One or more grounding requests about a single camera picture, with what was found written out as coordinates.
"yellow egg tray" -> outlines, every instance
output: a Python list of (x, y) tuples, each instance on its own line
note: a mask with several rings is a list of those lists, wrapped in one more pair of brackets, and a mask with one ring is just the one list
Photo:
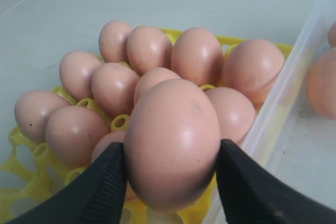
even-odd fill
[[(172, 43), (175, 43), (177, 38), (182, 34), (182, 31), (164, 29), (161, 30), (168, 35)], [(223, 52), (223, 57), (227, 57), (230, 51), (244, 39), (230, 38), (223, 36), (216, 36), (222, 46), (227, 46)], [(277, 44), (287, 58), (292, 50), (292, 46)], [(211, 85), (204, 85), (203, 90), (213, 88)], [(108, 117), (98, 106), (95, 100), (87, 98), (81, 101), (75, 101), (62, 86), (57, 86), (53, 92), (59, 94), (72, 105), (85, 106), (91, 110), (96, 111), (109, 125), (111, 131), (124, 130), (127, 127), (129, 116), (119, 115), (112, 120)], [(52, 168), (61, 178), (63, 186), (71, 183), (79, 174), (81, 174), (85, 167), (70, 169), (60, 161), (58, 161), (48, 148), (47, 143), (37, 144), (29, 140), (22, 131), (15, 126), (8, 135), (9, 141), (12, 145), (12, 152), (5, 163), (0, 165), (0, 172), (9, 172), (21, 177), (27, 182), (23, 189), (7, 189), (0, 188), (0, 223), (5, 223), (16, 216), (13, 213), (13, 204), (20, 199), (33, 199), (43, 202), (53, 195), (54, 181), (49, 174), (48, 169)], [(24, 166), (17, 157), (18, 147), (25, 145), (32, 154), (36, 170), (30, 170)], [(184, 224), (198, 224), (202, 223), (208, 210), (211, 207), (212, 194), (216, 188), (216, 178), (214, 176), (212, 182), (207, 188), (202, 197), (193, 205), (177, 212)], [(145, 224), (147, 223), (147, 206), (140, 200), (127, 201), (124, 204), (124, 209), (127, 209), (131, 214), (129, 224)]]

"egg tray cup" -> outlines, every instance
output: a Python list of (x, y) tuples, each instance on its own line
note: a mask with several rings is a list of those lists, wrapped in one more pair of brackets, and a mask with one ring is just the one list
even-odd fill
[[(167, 34), (171, 42), (174, 44), (183, 31), (164, 29), (161, 30)], [(232, 49), (244, 39), (230, 38), (223, 36), (216, 36), (222, 46), (226, 46), (223, 53), (226, 59)], [(288, 57), (292, 50), (292, 46), (284, 44), (275, 44), (282, 51), (285, 58)], [(126, 62), (120, 62), (123, 65), (130, 67)], [(200, 87), (202, 90), (214, 88), (212, 85), (204, 85)], [(53, 92), (65, 98), (71, 105), (84, 106), (88, 109), (96, 111), (107, 124), (111, 125), (111, 131), (125, 130), (128, 124), (128, 115), (119, 115), (112, 120), (107, 116), (102, 109), (98, 106), (97, 102), (93, 99), (86, 98), (79, 102), (75, 101), (62, 86), (53, 88)], [(7, 189), (0, 188), (0, 223), (5, 223), (16, 216), (13, 214), (13, 204), (20, 199), (33, 199), (43, 202), (53, 196), (54, 180), (50, 173), (49, 168), (52, 168), (62, 180), (63, 187), (71, 183), (79, 174), (85, 171), (86, 167), (79, 167), (70, 169), (58, 159), (54, 157), (50, 151), (47, 143), (37, 144), (27, 138), (18, 126), (15, 126), (8, 135), (8, 139), (12, 145), (12, 152), (9, 158), (0, 165), (0, 172), (9, 172), (21, 177), (27, 182), (27, 185), (22, 189)], [(36, 170), (28, 169), (17, 158), (17, 149), (19, 146), (26, 146), (33, 157)], [(213, 177), (210, 185), (205, 193), (191, 206), (178, 211), (177, 214), (182, 219), (184, 224), (198, 224), (202, 223), (207, 215), (212, 203), (213, 193), (216, 192), (217, 183), (216, 175)], [(131, 214), (129, 224), (147, 223), (147, 206), (140, 200), (130, 200), (124, 203), (124, 210), (128, 210)]]

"black tongs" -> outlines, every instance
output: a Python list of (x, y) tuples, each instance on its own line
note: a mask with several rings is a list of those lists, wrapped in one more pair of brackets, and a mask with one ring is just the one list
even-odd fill
[[(231, 140), (221, 141), (216, 177), (228, 224), (336, 223), (336, 211), (273, 177)], [(7, 224), (119, 224), (126, 184), (123, 144), (112, 143), (70, 185)]]

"eggshell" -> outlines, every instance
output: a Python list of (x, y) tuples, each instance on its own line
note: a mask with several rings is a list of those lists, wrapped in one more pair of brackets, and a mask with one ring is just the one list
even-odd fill
[(336, 21), (329, 28), (328, 43), (329, 43), (331, 48), (336, 47)]
[(314, 64), (307, 80), (307, 97), (320, 116), (336, 120), (336, 48)]
[(126, 44), (132, 30), (129, 24), (120, 20), (104, 25), (99, 34), (98, 45), (105, 62), (129, 62)]
[[(125, 131), (115, 131), (107, 134), (104, 136), (98, 144), (95, 146), (93, 153), (92, 153), (92, 159), (91, 162), (93, 163), (97, 157), (111, 144), (114, 142), (124, 142), (124, 137), (125, 137)], [(127, 183), (127, 188), (126, 188), (126, 196), (125, 196), (125, 201), (129, 200), (134, 200), (136, 199), (136, 195), (134, 191), (132, 190), (131, 186), (129, 183)]]
[(177, 73), (167, 68), (153, 68), (145, 73), (139, 80), (134, 92), (134, 105), (151, 87), (168, 79), (180, 79)]
[(127, 41), (128, 58), (139, 75), (156, 67), (170, 68), (172, 48), (169, 37), (152, 26), (138, 26)]
[(159, 211), (194, 203), (210, 183), (221, 133), (206, 94), (182, 79), (151, 88), (134, 107), (124, 139), (129, 182)]
[(255, 107), (266, 100), (285, 58), (273, 43), (250, 39), (236, 46), (223, 67), (224, 86), (244, 94)]
[(130, 114), (139, 76), (119, 63), (106, 63), (93, 75), (92, 92), (99, 106), (112, 118)]
[(45, 130), (49, 117), (70, 103), (51, 91), (29, 91), (15, 103), (14, 117), (17, 126), (32, 141), (46, 141)]
[(95, 111), (67, 106), (49, 118), (46, 140), (61, 162), (77, 168), (90, 164), (94, 147), (109, 132), (108, 125)]
[(59, 65), (59, 77), (65, 90), (77, 101), (93, 98), (91, 80), (102, 65), (94, 54), (72, 51), (63, 56)]
[(214, 106), (220, 125), (220, 137), (241, 141), (251, 128), (256, 111), (250, 100), (237, 90), (220, 87), (205, 92)]
[(172, 70), (198, 86), (217, 85), (222, 76), (223, 51), (216, 36), (202, 27), (186, 30), (172, 51)]

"gray surface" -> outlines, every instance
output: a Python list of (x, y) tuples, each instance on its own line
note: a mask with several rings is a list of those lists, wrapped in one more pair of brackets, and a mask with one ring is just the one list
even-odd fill
[[(122, 19), (133, 26), (148, 24), (180, 30), (204, 26), (220, 35), (264, 37), (294, 44), (315, 2), (24, 0), (20, 3), (21, 1), (0, 0), (0, 135), (4, 139), (0, 142), (1, 160), (9, 152), (5, 136), (14, 125), (15, 100), (25, 91), (51, 89), (58, 85), (57, 67), (66, 52), (74, 49), (97, 52), (98, 34), (106, 22)], [(307, 128), (297, 129), (294, 134), (307, 134)], [(295, 145), (289, 144), (288, 148), (288, 153), (297, 153)], [(284, 181), (298, 188), (306, 188), (308, 180), (314, 186), (321, 179), (320, 173), (316, 173), (316, 176), (309, 173), (308, 167), (305, 167), (298, 155), (286, 155), (285, 160), (277, 170)], [(305, 179), (294, 179), (303, 174), (306, 174)]]

